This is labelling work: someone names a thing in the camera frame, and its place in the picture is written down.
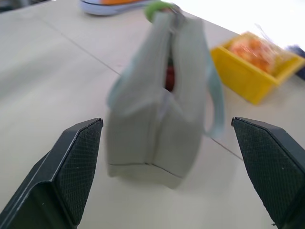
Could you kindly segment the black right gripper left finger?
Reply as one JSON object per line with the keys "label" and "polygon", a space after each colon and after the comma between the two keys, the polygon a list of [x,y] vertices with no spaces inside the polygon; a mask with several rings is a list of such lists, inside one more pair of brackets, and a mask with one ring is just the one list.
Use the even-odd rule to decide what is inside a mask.
{"label": "black right gripper left finger", "polygon": [[63,131],[0,213],[0,229],[77,229],[92,187],[103,120]]}

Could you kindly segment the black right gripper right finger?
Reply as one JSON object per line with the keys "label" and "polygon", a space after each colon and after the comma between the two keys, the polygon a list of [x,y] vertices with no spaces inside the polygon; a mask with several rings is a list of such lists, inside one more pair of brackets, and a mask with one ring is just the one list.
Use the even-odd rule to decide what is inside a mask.
{"label": "black right gripper right finger", "polygon": [[247,174],[278,229],[305,229],[305,149],[284,129],[231,121]]}

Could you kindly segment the grey fabric lunch bag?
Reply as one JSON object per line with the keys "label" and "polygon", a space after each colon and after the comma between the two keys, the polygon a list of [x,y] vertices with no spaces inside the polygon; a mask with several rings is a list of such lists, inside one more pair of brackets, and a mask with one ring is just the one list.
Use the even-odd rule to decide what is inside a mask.
{"label": "grey fabric lunch bag", "polygon": [[[165,89],[172,57],[175,86]],[[180,12],[155,14],[150,33],[108,96],[108,174],[178,187],[202,137],[224,128],[224,94],[204,22]]]}

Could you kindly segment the red chili pepper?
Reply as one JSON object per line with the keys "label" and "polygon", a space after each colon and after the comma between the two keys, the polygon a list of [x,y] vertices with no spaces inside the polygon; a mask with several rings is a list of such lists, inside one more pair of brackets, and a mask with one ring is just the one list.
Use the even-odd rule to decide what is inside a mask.
{"label": "red chili pepper", "polygon": [[172,57],[169,57],[166,68],[164,87],[167,91],[172,92],[174,90],[174,86],[175,86],[175,68]]}

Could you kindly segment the yellow plastic bin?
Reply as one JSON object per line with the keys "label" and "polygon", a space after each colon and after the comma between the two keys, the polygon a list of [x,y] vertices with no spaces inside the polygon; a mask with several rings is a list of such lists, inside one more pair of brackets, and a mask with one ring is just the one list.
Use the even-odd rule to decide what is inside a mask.
{"label": "yellow plastic bin", "polygon": [[213,48],[211,56],[223,84],[252,104],[260,104],[275,87],[305,66],[303,57],[285,50],[291,59],[281,64],[275,74],[268,74],[228,50],[239,36]]}

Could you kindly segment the orange snack bag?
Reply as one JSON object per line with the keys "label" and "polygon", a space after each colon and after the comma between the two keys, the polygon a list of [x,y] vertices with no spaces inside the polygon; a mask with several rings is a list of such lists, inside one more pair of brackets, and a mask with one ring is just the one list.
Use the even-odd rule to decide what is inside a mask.
{"label": "orange snack bag", "polygon": [[231,42],[228,50],[253,66],[275,74],[281,64],[291,59],[291,54],[279,47],[258,26],[261,36],[245,32]]}

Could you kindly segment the dark blue object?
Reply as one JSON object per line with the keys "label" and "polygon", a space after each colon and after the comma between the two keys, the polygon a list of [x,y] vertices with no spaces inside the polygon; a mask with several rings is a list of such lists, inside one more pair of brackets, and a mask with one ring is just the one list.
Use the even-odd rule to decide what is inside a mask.
{"label": "dark blue object", "polygon": [[302,50],[298,45],[290,45],[286,48],[288,51],[299,55],[305,59],[305,51]]}

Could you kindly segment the white and orange sneaker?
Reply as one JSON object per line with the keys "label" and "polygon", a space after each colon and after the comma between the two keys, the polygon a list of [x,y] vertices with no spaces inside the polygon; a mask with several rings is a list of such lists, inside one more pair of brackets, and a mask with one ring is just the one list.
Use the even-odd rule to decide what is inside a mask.
{"label": "white and orange sneaker", "polygon": [[145,7],[156,0],[79,0],[81,9],[91,15],[112,16]]}

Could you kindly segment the green round object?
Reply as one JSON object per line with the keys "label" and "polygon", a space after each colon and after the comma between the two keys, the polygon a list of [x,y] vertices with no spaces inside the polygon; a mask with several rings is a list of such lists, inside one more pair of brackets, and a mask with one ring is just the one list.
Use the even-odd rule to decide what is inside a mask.
{"label": "green round object", "polygon": [[157,12],[168,10],[172,7],[172,4],[164,1],[154,1],[147,5],[144,10],[144,15],[149,22],[153,21],[154,15]]}

